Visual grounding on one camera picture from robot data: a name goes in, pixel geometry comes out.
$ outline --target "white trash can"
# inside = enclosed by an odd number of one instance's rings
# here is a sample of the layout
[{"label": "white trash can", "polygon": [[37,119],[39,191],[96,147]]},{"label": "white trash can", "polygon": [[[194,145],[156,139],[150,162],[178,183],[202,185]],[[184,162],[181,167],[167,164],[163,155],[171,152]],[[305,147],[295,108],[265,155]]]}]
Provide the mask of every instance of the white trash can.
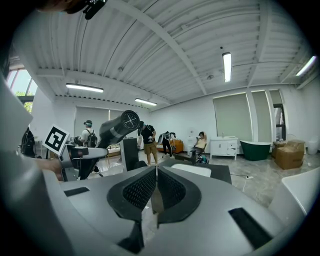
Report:
[{"label": "white trash can", "polygon": [[314,137],[310,141],[308,141],[308,154],[315,155],[318,152],[319,147],[319,138]]}]

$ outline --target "green bathtub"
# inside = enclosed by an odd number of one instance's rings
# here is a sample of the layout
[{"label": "green bathtub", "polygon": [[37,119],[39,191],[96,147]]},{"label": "green bathtub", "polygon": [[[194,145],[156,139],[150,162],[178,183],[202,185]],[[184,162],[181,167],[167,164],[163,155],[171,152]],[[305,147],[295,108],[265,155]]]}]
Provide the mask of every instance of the green bathtub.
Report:
[{"label": "green bathtub", "polygon": [[253,142],[240,140],[244,158],[250,161],[267,159],[271,142]]}]

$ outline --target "orange sofa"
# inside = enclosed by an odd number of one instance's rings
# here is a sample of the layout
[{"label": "orange sofa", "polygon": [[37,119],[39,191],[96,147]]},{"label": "orange sofa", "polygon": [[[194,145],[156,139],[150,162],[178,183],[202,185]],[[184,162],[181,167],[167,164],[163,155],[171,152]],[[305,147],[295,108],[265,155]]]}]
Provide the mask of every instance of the orange sofa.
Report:
[{"label": "orange sofa", "polygon": [[[179,154],[180,152],[184,151],[184,144],[183,144],[182,140],[180,140],[180,139],[175,139],[175,140],[172,139],[172,140],[170,140],[170,145],[171,145],[172,148],[173,148],[174,144],[175,144],[175,150],[172,150],[172,153]],[[162,143],[161,144],[157,144],[156,145],[156,149],[159,152],[163,152],[164,151],[164,147],[162,146]]]}]

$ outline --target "woman sitting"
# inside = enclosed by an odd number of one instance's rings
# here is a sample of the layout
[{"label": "woman sitting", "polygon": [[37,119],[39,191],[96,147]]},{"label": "woman sitting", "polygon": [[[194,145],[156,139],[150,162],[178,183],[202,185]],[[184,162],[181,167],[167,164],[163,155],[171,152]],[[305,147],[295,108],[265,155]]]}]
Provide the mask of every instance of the woman sitting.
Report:
[{"label": "woman sitting", "polygon": [[207,144],[207,134],[204,131],[199,133],[199,137],[200,138],[196,137],[196,144],[190,150],[191,152],[195,152],[196,155],[201,154],[201,152],[205,150]]}]

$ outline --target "ceiling light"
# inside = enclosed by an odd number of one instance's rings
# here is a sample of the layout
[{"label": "ceiling light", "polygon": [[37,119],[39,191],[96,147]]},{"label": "ceiling light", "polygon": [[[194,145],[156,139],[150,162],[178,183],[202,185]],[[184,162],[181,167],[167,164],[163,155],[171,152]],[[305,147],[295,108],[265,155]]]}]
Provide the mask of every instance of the ceiling light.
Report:
[{"label": "ceiling light", "polygon": [[65,86],[70,89],[86,90],[86,91],[92,91],[92,92],[96,92],[96,93],[103,93],[104,92],[104,89],[102,89],[102,88],[88,86],[88,85],[82,85],[82,84],[67,83]]},{"label": "ceiling light", "polygon": [[143,100],[143,99],[140,99],[140,98],[136,98],[135,101],[136,102],[145,103],[145,104],[149,104],[149,105],[152,105],[152,106],[156,106],[157,105],[157,103],[153,103],[153,102],[150,102],[150,101],[147,101],[147,100]]},{"label": "ceiling light", "polygon": [[224,81],[227,83],[231,81],[231,53],[226,52],[222,54],[222,58],[224,65]]},{"label": "ceiling light", "polygon": [[300,69],[300,71],[296,74],[296,76],[301,76],[316,60],[316,56],[312,56],[311,59]]}]

